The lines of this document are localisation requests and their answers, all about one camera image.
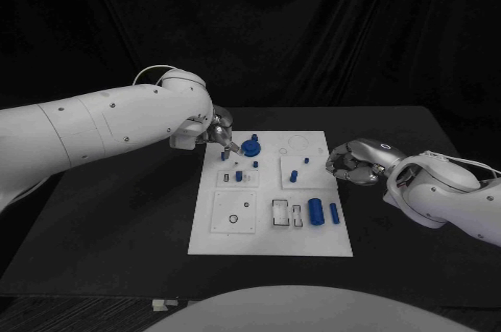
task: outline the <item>gray floor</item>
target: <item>gray floor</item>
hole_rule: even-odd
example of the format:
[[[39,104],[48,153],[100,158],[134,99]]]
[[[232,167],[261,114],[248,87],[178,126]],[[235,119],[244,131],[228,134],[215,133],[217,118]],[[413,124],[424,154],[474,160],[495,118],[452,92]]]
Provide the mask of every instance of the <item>gray floor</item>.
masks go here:
[[[102,298],[0,298],[1,332],[139,332],[186,307],[153,312],[150,299]],[[476,331],[501,332],[501,308],[433,307],[432,312]]]

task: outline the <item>black table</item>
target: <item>black table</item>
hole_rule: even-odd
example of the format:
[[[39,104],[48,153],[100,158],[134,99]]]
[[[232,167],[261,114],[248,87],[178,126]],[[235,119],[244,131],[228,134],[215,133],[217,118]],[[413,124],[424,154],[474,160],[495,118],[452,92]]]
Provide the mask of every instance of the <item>black table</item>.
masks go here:
[[[422,107],[230,111],[234,130],[322,130],[331,150],[367,137],[409,155],[458,155]],[[173,150],[163,141],[65,173],[1,277],[3,295],[205,299],[302,284],[420,306],[501,306],[501,249],[450,224],[416,224],[383,202],[383,183],[339,182],[354,257],[188,255],[204,153],[204,145]]]

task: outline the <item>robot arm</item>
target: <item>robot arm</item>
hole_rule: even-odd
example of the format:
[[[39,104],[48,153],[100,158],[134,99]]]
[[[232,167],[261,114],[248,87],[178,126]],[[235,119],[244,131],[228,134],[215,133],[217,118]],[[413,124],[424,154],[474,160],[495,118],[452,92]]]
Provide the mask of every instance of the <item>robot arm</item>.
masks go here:
[[[232,118],[212,105],[204,80],[179,69],[162,86],[134,85],[0,111],[0,212],[52,174],[169,138],[192,150],[231,141]]]
[[[348,170],[334,167],[339,157]],[[433,229],[450,222],[472,237],[501,246],[501,178],[479,182],[448,156],[427,151],[406,157],[387,144],[367,139],[334,149],[326,171],[359,185],[387,177],[383,200],[414,222]]]

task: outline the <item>white platform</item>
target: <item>white platform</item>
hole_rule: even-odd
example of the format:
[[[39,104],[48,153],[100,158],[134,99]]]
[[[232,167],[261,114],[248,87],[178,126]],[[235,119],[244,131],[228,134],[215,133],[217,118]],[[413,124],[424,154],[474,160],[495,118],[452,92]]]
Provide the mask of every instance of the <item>white platform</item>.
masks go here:
[[[351,257],[338,182],[325,170],[329,151],[323,132],[234,131],[234,142],[241,145],[254,133],[261,145],[256,157],[232,153],[222,161],[221,145],[206,145],[188,254]],[[297,170],[296,183],[289,180],[292,170]],[[235,181],[235,171],[244,172],[241,182]],[[310,198],[322,200],[326,222],[321,226],[310,224]],[[290,226],[273,225],[273,200],[289,202]],[[331,203],[338,206],[338,225]],[[295,205],[300,205],[302,227],[295,226]]]

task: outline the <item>blue object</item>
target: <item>blue object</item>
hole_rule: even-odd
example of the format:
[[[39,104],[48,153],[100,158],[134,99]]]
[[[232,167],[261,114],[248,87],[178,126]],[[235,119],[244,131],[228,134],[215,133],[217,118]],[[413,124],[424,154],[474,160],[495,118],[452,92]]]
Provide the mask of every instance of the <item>blue object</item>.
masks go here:
[[[339,216],[338,216],[336,203],[331,203],[331,214],[332,214],[332,221],[338,225],[339,224]]]
[[[261,152],[261,146],[258,144],[258,136],[253,135],[253,138],[243,142],[243,154],[247,157],[254,157]]]
[[[310,209],[310,224],[323,225],[326,220],[323,219],[322,201],[318,198],[312,198],[308,201],[308,207]]]
[[[296,182],[297,180],[297,171],[292,171],[290,173],[290,182]]]

